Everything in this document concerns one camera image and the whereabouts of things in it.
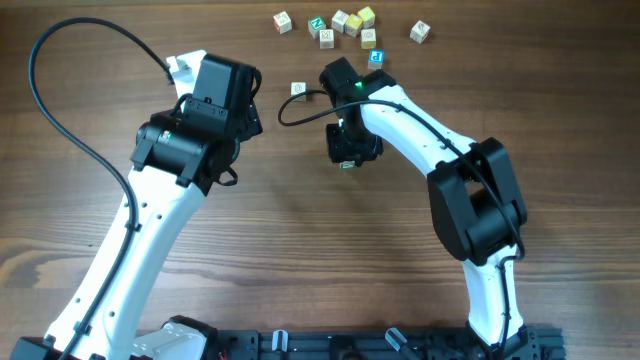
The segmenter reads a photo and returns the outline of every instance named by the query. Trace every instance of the cube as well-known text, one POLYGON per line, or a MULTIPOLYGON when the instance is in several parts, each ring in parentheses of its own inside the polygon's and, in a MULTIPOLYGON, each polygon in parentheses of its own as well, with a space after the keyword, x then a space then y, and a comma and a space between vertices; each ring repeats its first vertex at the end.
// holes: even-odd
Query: cube
POLYGON ((367 66, 368 69, 370 70, 382 69, 383 62, 384 62, 384 51, 371 50, 371 52, 369 52, 369 65, 367 66))
POLYGON ((411 29, 410 37, 418 44, 422 44, 424 39, 427 38, 427 35, 429 35, 429 29, 431 29, 429 25, 418 20, 418 22, 411 29))
POLYGON ((364 29, 372 27, 376 22, 376 14, 368 6, 358 11, 358 16, 362 19, 362 28, 364 29))
POLYGON ((291 18, 289 17, 286 11, 283 11, 280 14, 274 15, 273 23, 276 26, 276 30, 278 30, 280 34, 284 34, 293 28, 293 24, 291 23, 291 18))
POLYGON ((333 29, 320 30, 320 49, 333 49, 333 29))
POLYGON ((338 12, 335 15, 333 15, 333 19, 331 19, 331 28, 341 34, 344 34, 345 25, 348 19, 349 19, 349 14, 338 10, 338 12))
POLYGON ((353 37, 358 37, 358 33, 360 32, 360 29, 362 29, 362 19, 360 19, 358 15, 351 14, 351 16, 349 16, 349 19, 347 20, 347 23, 344 26, 345 26, 345 32, 347 34, 353 37))
MULTIPOLYGON (((307 83, 291 83, 291 96, 298 95, 301 92, 307 91, 307 83)), ((307 101, 307 95, 300 96, 299 98, 293 101, 307 101)))
POLYGON ((314 39, 318 38, 318 33, 320 32, 320 30, 326 28, 327 24, 324 23, 324 20, 322 20, 320 16, 314 17, 313 19, 309 20, 309 32, 314 39))
POLYGON ((373 49, 376 47, 376 30, 375 29, 364 29, 360 33, 360 46, 363 49, 373 49))

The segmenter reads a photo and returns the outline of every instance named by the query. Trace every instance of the wood grain surface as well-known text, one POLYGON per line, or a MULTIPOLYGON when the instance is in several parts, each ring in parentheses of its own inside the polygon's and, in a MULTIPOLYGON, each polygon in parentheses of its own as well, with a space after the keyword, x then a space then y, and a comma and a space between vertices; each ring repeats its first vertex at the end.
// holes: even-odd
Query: wood grain surface
MULTIPOLYGON (((367 72, 359 39, 338 35, 336 49, 321 51, 306 25, 365 5, 378 16, 385 70, 409 96, 453 130, 509 150, 529 210, 528 256, 516 266, 525 321, 561 327, 571 359, 637 358, 640 3, 162 2, 1 3, 0 358, 19 336, 44 334, 70 300, 122 196, 47 124, 28 88, 34 42, 76 16, 113 21, 161 58, 206 49, 264 77, 264 134, 242 146, 240 183, 214 187, 178 238, 140 332, 176 314, 221 329, 462 326, 462 269, 434 234, 420 173, 391 146, 340 170, 324 135, 335 117, 296 128, 276 121, 292 81, 319 88, 324 66, 341 56, 367 72), (272 16, 283 10, 294 30, 278 35, 272 16), (409 39, 418 19, 432 27, 423 45, 409 39)), ((175 102, 142 51, 98 26, 47 41, 37 80, 55 116, 123 173, 138 127, 175 102)), ((288 119, 330 106, 293 105, 288 119)))

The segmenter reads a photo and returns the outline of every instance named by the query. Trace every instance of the black cable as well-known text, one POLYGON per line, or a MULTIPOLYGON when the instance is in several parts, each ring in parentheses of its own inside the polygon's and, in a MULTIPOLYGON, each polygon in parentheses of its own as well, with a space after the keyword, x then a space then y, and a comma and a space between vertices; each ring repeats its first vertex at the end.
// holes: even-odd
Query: black cable
POLYGON ((238 173, 235 172, 235 170, 233 170, 231 167, 229 167, 229 169, 226 171, 229 173, 229 175, 231 175, 231 180, 226 181, 226 182, 220 182, 220 180, 216 181, 216 184, 221 185, 221 186, 233 186, 236 185, 238 183, 238 173))
POLYGON ((160 65, 162 70, 167 75, 167 78, 169 79, 170 83, 172 83, 172 78, 171 78, 171 73, 169 72, 169 68, 160 60, 160 58, 158 58, 158 56, 156 54, 153 53, 153 51, 151 51, 151 49, 149 49, 149 47, 147 45, 145 45, 140 39, 135 37, 133 34, 128 32, 127 30, 121 28, 120 26, 115 25, 115 24, 113 24, 111 22, 108 22, 108 21, 105 21, 105 20, 101 20, 101 19, 95 19, 95 18, 73 18, 73 19, 68 19, 68 20, 61 21, 61 22, 53 25, 52 27, 50 27, 44 34, 42 34, 42 36, 40 36, 40 38, 38 39, 36 44, 33 46, 33 49, 31 50, 31 56, 29 57, 29 85, 31 86, 31 92, 33 93, 33 98, 35 99, 36 104, 40 108, 40 111, 42 111, 42 114, 47 118, 47 120, 49 120, 51 125, 53 125, 53 127, 56 130, 58 130, 63 136, 65 136, 67 139, 69 139, 72 143, 74 143, 76 146, 78 146, 84 152, 89 154, 89 156, 94 158, 105 169, 107 169, 107 171, 109 171, 111 173, 111 175, 113 175, 113 177, 118 181, 118 183, 122 187, 122 190, 124 191, 124 194, 127 197, 127 203, 128 203, 128 207, 129 207, 129 220, 128 220, 127 224, 126 224, 127 231, 126 231, 126 234, 125 234, 125 237, 124 237, 124 241, 122 242, 122 246, 120 247, 120 251, 118 252, 118 255, 116 256, 116 259, 113 262, 113 265, 112 265, 111 269, 109 270, 109 273, 107 274, 104 282, 100 286, 100 289, 98 290, 98 292, 96 294, 96 297, 91 302, 91 305, 87 309, 87 312, 85 313, 84 317, 74 327, 75 334, 71 338, 71 341, 69 341, 69 344, 64 349, 62 355, 60 356, 60 360, 67 359, 71 355, 71 352, 73 351, 73 349, 77 345, 78 341, 80 341, 81 336, 87 333, 87 327, 89 326, 89 323, 91 322, 91 319, 95 315, 95 312, 96 312, 98 306, 102 302, 102 299, 103 299, 105 293, 109 289, 109 286, 113 282, 113 279, 114 279, 116 273, 118 272, 118 269, 120 268, 120 265, 122 264, 122 261, 124 260, 124 257, 125 257, 125 255, 127 253, 127 250, 129 249, 129 246, 130 246, 131 241, 133 239, 133 234, 135 233, 135 230, 136 230, 136 227, 137 227, 137 224, 138 224, 138 204, 137 204, 137 200, 136 200, 136 195, 135 195, 133 189, 131 188, 131 185, 127 182, 127 180, 125 180, 125 178, 122 176, 122 174, 120 174, 118 172, 118 170, 113 165, 111 165, 105 158, 100 156, 100 154, 95 152, 95 150, 93 150, 88 145, 83 143, 80 139, 78 139, 73 134, 71 134, 69 132, 69 130, 67 130, 64 126, 62 126, 62 124, 60 124, 53 117, 53 115, 51 115, 51 113, 49 112, 47 107, 42 102, 42 98, 40 97, 40 94, 38 92, 38 88, 36 86, 36 79, 35 79, 36 57, 38 55, 38 52, 40 51, 40 48, 42 47, 42 44, 54 32, 62 29, 63 27, 66 27, 66 26, 69 26, 69 25, 73 25, 73 24, 98 24, 98 25, 103 25, 103 26, 106 26, 106 27, 108 27, 110 29, 113 29, 113 30, 121 33, 122 35, 128 37, 129 39, 133 40, 133 42, 138 44, 149 56, 151 56, 151 58, 153 58, 153 60, 155 60, 155 62, 158 63, 158 65, 160 65))
POLYGON ((262 84, 262 73, 260 72, 260 70, 255 69, 255 72, 253 73, 253 77, 256 79, 256 87, 253 88, 253 90, 251 90, 251 101, 252 102, 253 102, 253 98, 258 93, 258 90, 260 90, 260 84, 262 84))
POLYGON ((280 125, 282 125, 282 126, 302 125, 302 124, 311 122, 311 121, 313 121, 315 119, 321 118, 322 116, 326 116, 326 115, 329 115, 329 114, 335 112, 335 111, 328 112, 328 113, 326 113, 326 114, 324 114, 322 116, 311 116, 311 117, 308 117, 308 118, 305 118, 305 119, 302 119, 302 120, 292 121, 290 123, 286 123, 286 122, 282 121, 282 112, 284 111, 284 108, 287 107, 287 105, 289 105, 293 100, 295 100, 295 99, 297 99, 297 98, 299 98, 301 96, 313 95, 313 94, 327 95, 327 93, 325 91, 323 91, 323 90, 307 90, 307 91, 303 91, 303 92, 301 92, 299 94, 295 94, 292 97, 290 97, 287 101, 285 101, 284 104, 282 104, 282 106, 280 107, 280 110, 278 110, 278 122, 280 123, 280 125))
POLYGON ((364 100, 364 101, 356 101, 356 102, 352 102, 352 103, 349 103, 349 104, 345 104, 345 105, 341 105, 341 106, 338 106, 338 107, 334 107, 332 109, 323 111, 321 113, 309 116, 309 117, 301 119, 301 120, 292 121, 292 122, 289 122, 289 123, 286 123, 286 122, 282 121, 282 112, 287 107, 287 105, 289 105, 296 98, 298 98, 300 96, 309 95, 309 94, 325 94, 326 95, 326 92, 324 92, 322 90, 309 90, 309 91, 304 91, 302 93, 299 93, 299 94, 296 94, 296 95, 290 97, 287 101, 284 102, 284 104, 282 104, 282 106, 280 107, 280 110, 278 111, 278 122, 283 126, 296 126, 296 125, 301 125, 301 124, 305 124, 305 123, 311 122, 311 121, 319 119, 319 118, 321 118, 323 116, 327 116, 329 114, 333 114, 335 112, 338 112, 340 110, 347 109, 347 108, 350 108, 350 107, 361 106, 361 105, 369 105, 369 104, 389 106, 391 108, 394 108, 396 110, 404 112, 405 114, 411 116, 416 121, 418 121, 424 127, 426 127, 440 142, 442 142, 444 144, 445 148, 449 148, 454 154, 456 154, 458 156, 458 159, 460 160, 460 162, 462 162, 462 164, 464 164, 465 167, 471 172, 471 174, 473 175, 475 180, 480 182, 480 183, 482 183, 482 185, 484 186, 484 188, 487 191, 487 194, 489 194, 489 197, 491 197, 491 199, 493 200, 494 204, 498 208, 498 211, 500 211, 500 214, 502 215, 502 217, 506 221, 507 226, 509 227, 509 230, 511 232, 511 235, 515 239, 516 245, 518 247, 518 252, 519 252, 518 255, 504 257, 500 261, 500 264, 498 265, 498 270, 500 271, 500 275, 501 275, 501 279, 502 279, 502 293, 503 293, 503 297, 504 297, 504 306, 505 306, 504 324, 503 324, 503 331, 502 331, 502 340, 500 341, 499 346, 498 346, 498 350, 497 350, 498 351, 498 356, 502 356, 504 354, 504 348, 505 348, 505 345, 506 345, 507 334, 508 334, 508 331, 509 331, 509 319, 511 318, 511 315, 510 315, 510 304, 509 304, 509 291, 508 291, 505 263, 507 261, 516 261, 516 260, 524 259, 525 248, 524 248, 524 244, 522 243, 522 238, 520 237, 520 232, 516 229, 515 225, 513 225, 513 222, 509 218, 509 215, 507 214, 506 210, 504 209, 504 206, 502 206, 502 204, 500 203, 500 200, 498 199, 498 196, 493 191, 493 188, 489 185, 489 182, 487 181, 487 179, 485 179, 484 176, 482 175, 482 173, 480 173, 480 171, 478 171, 478 169, 476 169, 476 167, 473 166, 473 164, 471 164, 471 162, 469 162, 469 160, 467 160, 467 158, 464 156, 464 154, 451 143, 451 140, 449 140, 446 137, 444 137, 438 130, 436 130, 431 124, 429 124, 426 120, 421 118, 418 114, 414 113, 413 111, 405 108, 404 106, 402 106, 400 104, 396 104, 396 103, 391 102, 391 101, 373 100, 373 99, 364 100))
POLYGON ((182 106, 182 103, 185 102, 187 99, 191 99, 192 97, 193 95, 191 95, 190 93, 182 94, 182 96, 178 98, 178 101, 176 102, 176 105, 173 107, 173 110, 171 110, 170 115, 176 116, 178 114, 178 111, 180 111, 180 106, 182 106))

